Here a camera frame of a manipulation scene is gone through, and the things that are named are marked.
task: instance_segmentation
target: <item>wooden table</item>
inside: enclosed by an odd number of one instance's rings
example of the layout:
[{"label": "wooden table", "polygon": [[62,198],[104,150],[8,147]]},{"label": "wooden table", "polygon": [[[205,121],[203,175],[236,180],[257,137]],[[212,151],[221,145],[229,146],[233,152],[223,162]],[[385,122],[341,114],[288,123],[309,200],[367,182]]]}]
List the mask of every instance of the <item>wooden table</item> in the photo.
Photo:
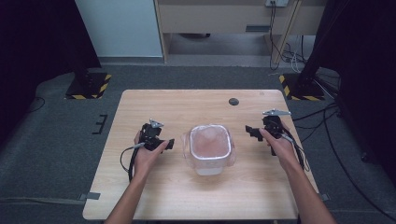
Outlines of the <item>wooden table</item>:
[{"label": "wooden table", "polygon": [[[239,105],[230,105],[236,98]],[[149,175],[135,219],[289,219],[297,208],[288,179],[270,148],[245,131],[245,125],[263,127],[262,112],[288,110],[281,91],[260,90],[140,90],[125,91],[114,118],[91,192],[86,219],[106,219],[128,185],[120,166],[121,152],[150,118],[164,124],[161,139],[175,138],[174,148],[160,155]],[[282,117],[300,140],[290,116]],[[200,124],[222,124],[230,130],[236,161],[220,175],[200,176],[183,157],[181,135]],[[130,153],[123,164],[128,166]],[[314,177],[306,173],[317,189]]]}]

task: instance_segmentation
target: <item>power outlet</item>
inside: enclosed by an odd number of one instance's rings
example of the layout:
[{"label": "power outlet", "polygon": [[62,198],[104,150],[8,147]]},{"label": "power outlet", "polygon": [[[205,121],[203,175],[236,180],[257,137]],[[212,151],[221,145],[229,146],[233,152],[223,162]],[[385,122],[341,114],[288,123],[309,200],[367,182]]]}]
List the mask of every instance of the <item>power outlet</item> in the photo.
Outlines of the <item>power outlet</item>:
[{"label": "power outlet", "polygon": [[276,7],[286,7],[288,5],[289,0],[267,0],[265,2],[266,7],[272,7],[272,2],[275,2]]}]

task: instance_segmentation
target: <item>white cable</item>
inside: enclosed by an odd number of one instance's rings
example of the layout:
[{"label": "white cable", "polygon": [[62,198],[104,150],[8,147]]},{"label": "white cable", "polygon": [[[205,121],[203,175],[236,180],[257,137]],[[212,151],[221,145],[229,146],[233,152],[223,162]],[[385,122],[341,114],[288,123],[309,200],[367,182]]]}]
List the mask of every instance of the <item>white cable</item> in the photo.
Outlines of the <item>white cable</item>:
[{"label": "white cable", "polygon": [[332,99],[334,99],[334,97],[332,97],[331,94],[329,94],[326,89],[324,89],[316,80],[314,80]]},{"label": "white cable", "polygon": [[296,40],[295,40],[296,50],[293,52],[292,58],[290,61],[291,68],[296,73],[301,73],[300,69],[298,68],[298,61],[297,61],[297,52],[298,52],[299,46],[301,44],[301,41],[302,41],[302,37],[300,35],[297,35]]}]

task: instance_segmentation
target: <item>yellow and black hazard tape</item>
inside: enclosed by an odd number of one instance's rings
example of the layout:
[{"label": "yellow and black hazard tape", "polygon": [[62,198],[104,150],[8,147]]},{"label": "yellow and black hazard tape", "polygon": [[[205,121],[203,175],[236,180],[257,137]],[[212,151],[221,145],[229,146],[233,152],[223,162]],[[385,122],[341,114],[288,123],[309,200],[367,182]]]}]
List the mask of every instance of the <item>yellow and black hazard tape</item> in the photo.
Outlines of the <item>yellow and black hazard tape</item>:
[{"label": "yellow and black hazard tape", "polygon": [[294,96],[290,93],[288,83],[285,81],[284,76],[279,77],[280,83],[282,83],[283,91],[285,92],[286,99],[288,100],[308,100],[308,101],[322,101],[325,100],[322,96]]},{"label": "yellow and black hazard tape", "polygon": [[76,100],[85,100],[85,99],[100,99],[102,98],[103,94],[105,93],[105,90],[107,88],[108,82],[110,81],[111,75],[107,74],[105,79],[103,80],[103,84],[97,92],[97,94],[71,94],[71,95],[66,95],[66,99],[76,99]]}]

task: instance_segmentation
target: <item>floor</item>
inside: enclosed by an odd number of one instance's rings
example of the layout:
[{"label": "floor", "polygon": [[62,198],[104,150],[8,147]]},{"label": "floor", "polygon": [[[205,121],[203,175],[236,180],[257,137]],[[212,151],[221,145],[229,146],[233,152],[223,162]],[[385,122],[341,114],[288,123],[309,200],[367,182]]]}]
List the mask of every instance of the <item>floor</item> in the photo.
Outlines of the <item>floor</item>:
[{"label": "floor", "polygon": [[[285,56],[291,53],[301,54],[301,37],[292,35],[285,47]],[[304,58],[308,59],[315,42],[314,35],[304,36]],[[296,72],[303,69],[303,63],[280,61],[279,65],[271,62],[271,49],[265,42],[263,34],[211,34],[203,35],[173,34],[168,59],[123,59],[123,61],[103,65],[164,65],[164,66],[243,66],[243,67],[290,67]]]}]

